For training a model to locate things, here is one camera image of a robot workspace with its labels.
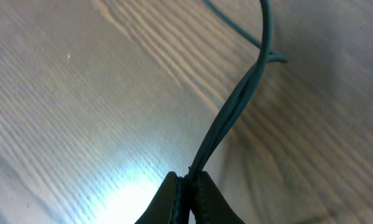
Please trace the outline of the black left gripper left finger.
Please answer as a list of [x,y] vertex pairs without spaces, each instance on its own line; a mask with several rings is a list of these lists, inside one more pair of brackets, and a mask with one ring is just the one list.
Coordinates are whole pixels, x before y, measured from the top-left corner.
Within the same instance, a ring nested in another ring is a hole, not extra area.
[[152,201],[135,224],[177,224],[182,217],[182,179],[168,172]]

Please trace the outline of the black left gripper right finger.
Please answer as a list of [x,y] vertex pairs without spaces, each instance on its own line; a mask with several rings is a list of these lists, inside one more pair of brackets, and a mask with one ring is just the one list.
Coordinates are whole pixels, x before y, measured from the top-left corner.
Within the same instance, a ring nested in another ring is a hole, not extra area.
[[244,224],[206,171],[192,184],[192,212],[197,224]]

